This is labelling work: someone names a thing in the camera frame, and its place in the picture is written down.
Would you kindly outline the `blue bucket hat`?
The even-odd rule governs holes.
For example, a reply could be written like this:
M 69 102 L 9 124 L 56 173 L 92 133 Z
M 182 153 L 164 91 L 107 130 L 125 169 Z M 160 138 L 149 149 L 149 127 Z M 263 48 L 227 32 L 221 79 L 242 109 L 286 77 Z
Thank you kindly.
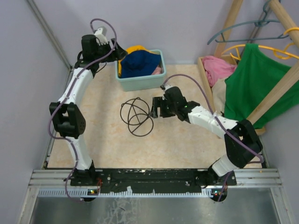
M 159 54 L 145 50 L 133 51 L 120 62 L 120 78 L 149 76 L 154 73 L 161 62 Z

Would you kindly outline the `teal plastic bin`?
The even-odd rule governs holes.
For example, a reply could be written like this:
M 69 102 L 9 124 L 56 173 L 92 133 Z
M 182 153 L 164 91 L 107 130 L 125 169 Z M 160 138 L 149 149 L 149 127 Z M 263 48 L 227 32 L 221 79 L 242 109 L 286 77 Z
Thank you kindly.
M 157 53 L 161 56 L 159 66 L 161 68 L 161 74 L 149 75 L 149 76 L 138 76 L 130 78 L 119 78 L 118 77 L 118 62 L 114 62 L 115 78 L 120 83 L 124 91 L 138 91 L 145 89 L 159 88 L 164 80 L 166 79 L 166 66 L 164 63 L 164 56 L 161 50 L 153 49 L 153 53 Z

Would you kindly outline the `black wire hat stand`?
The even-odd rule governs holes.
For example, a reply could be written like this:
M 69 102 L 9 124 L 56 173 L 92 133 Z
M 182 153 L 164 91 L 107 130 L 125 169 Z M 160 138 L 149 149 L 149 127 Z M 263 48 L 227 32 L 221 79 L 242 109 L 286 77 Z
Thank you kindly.
M 150 107 L 140 97 L 129 99 L 121 104 L 120 118 L 126 124 L 128 131 L 135 137 L 148 136 L 154 128 Z M 148 122 L 151 123 L 150 129 L 146 133 L 139 133 L 141 127 L 145 127 Z

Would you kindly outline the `wooden clothes rack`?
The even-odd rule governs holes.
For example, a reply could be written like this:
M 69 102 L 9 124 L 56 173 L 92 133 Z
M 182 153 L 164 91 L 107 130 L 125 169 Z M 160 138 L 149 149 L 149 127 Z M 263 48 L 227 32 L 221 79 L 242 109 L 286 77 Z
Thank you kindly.
M 233 1 L 223 30 L 211 38 L 218 44 L 214 55 L 198 59 L 199 74 L 213 112 L 247 119 L 262 135 L 268 122 L 299 103 L 299 66 L 281 63 L 298 56 L 268 47 L 274 55 L 270 58 L 257 39 L 235 40 L 227 48 L 241 5 L 240 0 Z

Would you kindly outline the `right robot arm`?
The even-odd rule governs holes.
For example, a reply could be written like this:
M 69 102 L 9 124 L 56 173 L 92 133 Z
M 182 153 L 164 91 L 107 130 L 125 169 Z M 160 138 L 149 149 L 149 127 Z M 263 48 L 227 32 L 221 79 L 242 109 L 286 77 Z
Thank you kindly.
M 166 85 L 162 89 L 163 96 L 152 99 L 152 118 L 176 116 L 180 121 L 205 128 L 225 142 L 226 153 L 199 176 L 200 186 L 224 183 L 226 176 L 252 163 L 255 157 L 263 163 L 263 146 L 250 121 L 236 121 L 212 113 L 200 103 L 187 101 L 176 86 Z

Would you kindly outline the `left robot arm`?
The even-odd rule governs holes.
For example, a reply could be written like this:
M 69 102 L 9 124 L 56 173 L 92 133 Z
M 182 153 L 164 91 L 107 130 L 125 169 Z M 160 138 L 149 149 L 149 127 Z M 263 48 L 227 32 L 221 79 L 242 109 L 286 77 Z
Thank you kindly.
M 100 63 L 119 61 L 127 52 L 119 46 L 116 38 L 105 41 L 96 35 L 82 36 L 81 47 L 70 83 L 61 98 L 49 105 L 49 123 L 59 133 L 57 139 L 65 140 L 71 151 L 74 167 L 70 177 L 92 185 L 97 180 L 97 173 L 86 148 L 83 136 L 86 121 L 79 106 L 87 87 L 98 72 Z

